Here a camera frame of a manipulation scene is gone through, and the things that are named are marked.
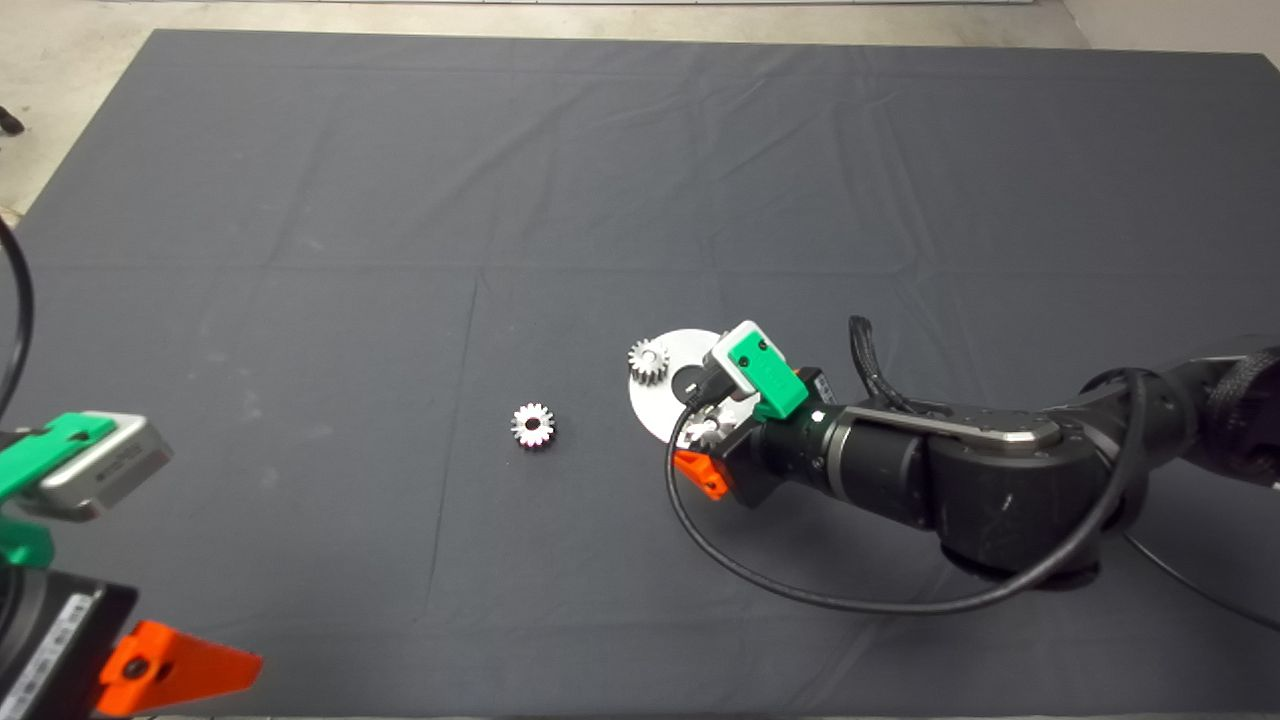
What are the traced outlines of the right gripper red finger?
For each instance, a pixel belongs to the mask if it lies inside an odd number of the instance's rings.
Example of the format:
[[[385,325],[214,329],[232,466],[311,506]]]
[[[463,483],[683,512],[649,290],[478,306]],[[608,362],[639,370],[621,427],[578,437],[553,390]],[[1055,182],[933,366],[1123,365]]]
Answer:
[[[712,501],[721,501],[730,493],[728,477],[709,454],[676,450],[673,465],[676,470]]]

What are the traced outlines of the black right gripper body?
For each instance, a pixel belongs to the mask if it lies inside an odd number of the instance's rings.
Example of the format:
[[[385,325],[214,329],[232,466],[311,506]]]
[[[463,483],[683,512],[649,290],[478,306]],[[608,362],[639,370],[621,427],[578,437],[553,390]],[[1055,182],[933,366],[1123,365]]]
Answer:
[[[748,418],[716,445],[716,462],[733,500],[756,509],[782,486],[805,486],[833,498],[828,456],[838,405],[819,368],[801,368],[809,392],[785,420]]]

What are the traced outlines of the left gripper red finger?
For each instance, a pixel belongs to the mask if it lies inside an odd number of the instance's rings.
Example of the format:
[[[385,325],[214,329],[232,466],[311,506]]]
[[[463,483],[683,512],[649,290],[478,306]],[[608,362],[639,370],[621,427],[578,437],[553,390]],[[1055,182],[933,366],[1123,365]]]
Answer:
[[[97,712],[125,717],[251,688],[262,657],[143,620],[119,639],[99,673]]]

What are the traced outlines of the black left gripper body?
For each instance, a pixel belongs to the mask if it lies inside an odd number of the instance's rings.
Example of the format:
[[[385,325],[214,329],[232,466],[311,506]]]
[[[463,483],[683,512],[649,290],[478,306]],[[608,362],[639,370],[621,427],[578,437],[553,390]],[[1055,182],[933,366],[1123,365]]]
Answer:
[[[38,568],[1,579],[1,716],[91,719],[137,589]]]

